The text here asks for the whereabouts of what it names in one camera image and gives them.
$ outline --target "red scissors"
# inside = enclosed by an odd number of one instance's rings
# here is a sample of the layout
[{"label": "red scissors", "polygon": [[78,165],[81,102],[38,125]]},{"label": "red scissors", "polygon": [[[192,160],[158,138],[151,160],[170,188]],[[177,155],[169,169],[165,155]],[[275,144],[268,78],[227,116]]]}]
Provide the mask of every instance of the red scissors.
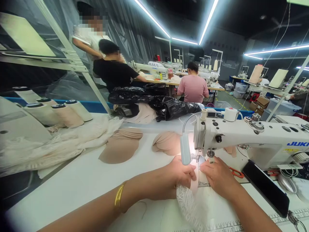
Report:
[{"label": "red scissors", "polygon": [[245,177],[244,174],[243,174],[242,172],[237,171],[236,169],[233,169],[233,168],[231,168],[231,167],[229,167],[229,169],[232,170],[232,174],[233,174],[234,176],[237,176],[238,178],[241,178],[241,179]]}]

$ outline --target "pink shirt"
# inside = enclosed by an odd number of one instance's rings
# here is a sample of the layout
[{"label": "pink shirt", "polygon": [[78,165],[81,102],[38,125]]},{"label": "pink shirt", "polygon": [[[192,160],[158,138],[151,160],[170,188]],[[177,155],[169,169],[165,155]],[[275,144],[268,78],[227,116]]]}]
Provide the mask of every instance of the pink shirt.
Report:
[{"label": "pink shirt", "polygon": [[178,94],[183,93],[185,102],[202,103],[203,96],[208,95],[205,79],[195,75],[182,77],[178,87]]}]

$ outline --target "floor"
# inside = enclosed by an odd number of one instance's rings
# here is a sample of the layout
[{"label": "floor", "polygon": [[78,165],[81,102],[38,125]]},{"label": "floor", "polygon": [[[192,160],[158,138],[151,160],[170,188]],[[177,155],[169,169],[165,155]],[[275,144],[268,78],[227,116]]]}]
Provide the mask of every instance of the floor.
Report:
[{"label": "floor", "polygon": [[[229,82],[227,81],[220,81],[219,84],[224,88],[225,84]],[[228,102],[233,108],[235,109],[241,109],[242,110],[248,110],[250,111],[250,103],[249,103],[249,97],[248,100],[245,101],[245,98],[248,96],[247,94],[242,99],[237,99],[233,95],[229,95],[230,91],[219,91],[218,96],[216,97],[216,101],[226,101]]]}]

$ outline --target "black smartphone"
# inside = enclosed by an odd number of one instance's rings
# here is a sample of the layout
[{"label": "black smartphone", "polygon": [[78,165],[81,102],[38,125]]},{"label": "black smartphone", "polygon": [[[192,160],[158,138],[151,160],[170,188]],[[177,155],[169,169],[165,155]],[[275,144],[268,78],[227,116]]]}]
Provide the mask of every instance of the black smartphone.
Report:
[{"label": "black smartphone", "polygon": [[251,160],[242,170],[245,177],[262,194],[265,200],[281,216],[286,218],[289,210],[290,199],[276,186],[272,180],[266,176]]}]

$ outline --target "bracelet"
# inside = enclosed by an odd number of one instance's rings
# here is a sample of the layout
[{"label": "bracelet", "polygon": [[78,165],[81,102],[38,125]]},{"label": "bracelet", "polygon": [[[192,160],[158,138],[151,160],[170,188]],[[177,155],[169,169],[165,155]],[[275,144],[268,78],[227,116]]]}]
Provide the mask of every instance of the bracelet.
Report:
[{"label": "bracelet", "polygon": [[123,183],[120,185],[120,187],[119,187],[119,189],[118,189],[118,191],[117,191],[116,197],[115,197],[115,209],[116,209],[116,211],[118,211],[118,212],[120,212],[120,213],[126,213],[126,211],[125,211],[125,212],[122,212],[122,210],[121,210],[121,205],[120,205],[120,203],[121,203],[122,190],[123,190],[123,187],[124,187],[124,185],[126,184],[126,182],[127,182],[127,181],[123,182]]}]

